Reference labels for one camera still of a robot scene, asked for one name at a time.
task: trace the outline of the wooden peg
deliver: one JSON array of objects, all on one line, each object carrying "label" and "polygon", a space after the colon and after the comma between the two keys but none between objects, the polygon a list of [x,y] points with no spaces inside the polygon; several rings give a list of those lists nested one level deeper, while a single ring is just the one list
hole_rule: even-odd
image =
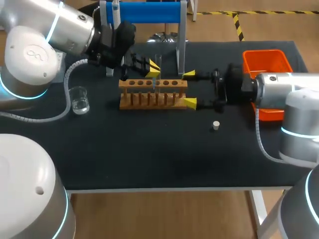
[{"label": "wooden peg", "polygon": [[164,105],[167,106],[167,93],[164,93]]},{"label": "wooden peg", "polygon": [[123,93],[124,93],[124,99],[127,100],[127,98],[128,98],[128,89],[124,88]]},{"label": "wooden peg", "polygon": [[184,89],[183,89],[183,88],[180,88],[180,90],[179,90],[179,97],[182,98],[182,97],[183,97],[183,94],[184,94]]},{"label": "wooden peg", "polygon": [[139,105],[141,106],[142,105],[142,93],[139,92]]},{"label": "wooden peg", "polygon": [[155,105],[157,106],[159,104],[159,94],[158,92],[155,93]]},{"label": "wooden peg", "polygon": [[151,101],[151,93],[148,92],[148,106],[150,105],[150,101]]},{"label": "wooden peg", "polygon": [[131,106],[134,105],[134,93],[131,93]]},{"label": "wooden peg", "polygon": [[173,93],[173,105],[175,105],[175,101],[176,101],[176,93]]}]

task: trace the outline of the small white cap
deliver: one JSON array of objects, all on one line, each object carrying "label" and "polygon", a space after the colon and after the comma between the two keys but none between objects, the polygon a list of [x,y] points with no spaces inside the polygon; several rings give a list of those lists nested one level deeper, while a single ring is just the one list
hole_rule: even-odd
[{"label": "small white cap", "polygon": [[213,129],[214,130],[218,130],[219,126],[220,126],[220,122],[219,121],[214,121],[213,122]]}]

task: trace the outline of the orange container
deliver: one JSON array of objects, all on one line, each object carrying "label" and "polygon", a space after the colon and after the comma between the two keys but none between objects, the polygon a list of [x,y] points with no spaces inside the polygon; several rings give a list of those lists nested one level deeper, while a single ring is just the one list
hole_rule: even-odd
[{"label": "orange container", "polygon": [[[293,72],[285,54],[281,50],[257,50],[245,51],[244,73],[250,74],[254,79],[259,73],[273,72]],[[283,120],[283,110],[259,109],[259,119],[262,121],[279,121]]]}]

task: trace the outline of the black tabletop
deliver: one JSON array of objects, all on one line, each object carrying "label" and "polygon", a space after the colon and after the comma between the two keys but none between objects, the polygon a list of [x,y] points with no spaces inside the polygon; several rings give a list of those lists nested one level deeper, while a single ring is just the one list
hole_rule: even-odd
[{"label": "black tabletop", "polygon": [[[135,50],[162,54],[162,79],[177,78],[173,44],[137,44]],[[295,72],[307,69],[293,42],[187,43],[186,71],[226,70],[242,63],[253,49],[281,49]],[[274,163],[260,152],[250,106],[213,110],[120,111],[119,73],[105,78],[105,69],[81,66],[70,86],[88,90],[90,111],[72,112],[43,124],[0,118],[0,133],[26,136],[51,156],[68,190],[187,187],[293,186],[309,170]],[[188,96],[211,99],[212,85],[189,82]],[[64,110],[61,84],[54,84],[31,110],[16,112],[33,118],[52,117]],[[211,123],[220,129],[210,132]],[[280,123],[261,124],[266,150],[278,156]]]}]

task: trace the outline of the white cable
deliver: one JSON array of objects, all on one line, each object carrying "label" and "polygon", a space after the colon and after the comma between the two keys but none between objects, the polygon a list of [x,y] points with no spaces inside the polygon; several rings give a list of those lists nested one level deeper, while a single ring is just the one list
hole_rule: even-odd
[{"label": "white cable", "polygon": [[258,146],[261,150],[261,152],[263,153],[263,155],[268,158],[269,160],[276,162],[276,163],[286,163],[285,161],[283,161],[282,159],[277,159],[274,158],[272,156],[270,156],[266,150],[263,147],[263,143],[261,141],[261,137],[260,137],[260,130],[259,130],[259,109],[256,109],[256,117],[255,117],[255,126],[256,126],[256,136],[257,136],[257,142],[258,142]]},{"label": "white cable", "polygon": [[65,93],[65,98],[66,98],[66,107],[64,112],[62,112],[61,114],[59,114],[58,116],[52,117],[52,118],[48,118],[48,119],[30,119],[30,118],[25,118],[22,116],[17,116],[14,114],[10,114],[10,113],[5,113],[5,112],[0,112],[0,116],[3,117],[8,117],[11,119],[15,119],[15,120],[20,120],[20,121],[25,121],[25,122],[29,122],[29,123],[46,123],[46,122],[51,122],[51,121],[55,121],[58,119],[61,119],[63,117],[65,117],[70,109],[71,109],[71,99],[70,99],[70,93],[69,93],[69,78],[70,75],[72,73],[72,71],[77,68],[80,65],[86,64],[88,63],[87,59],[84,60],[80,60],[75,62],[72,66],[69,67],[69,69],[66,71],[65,76],[64,76],[64,93]]}]

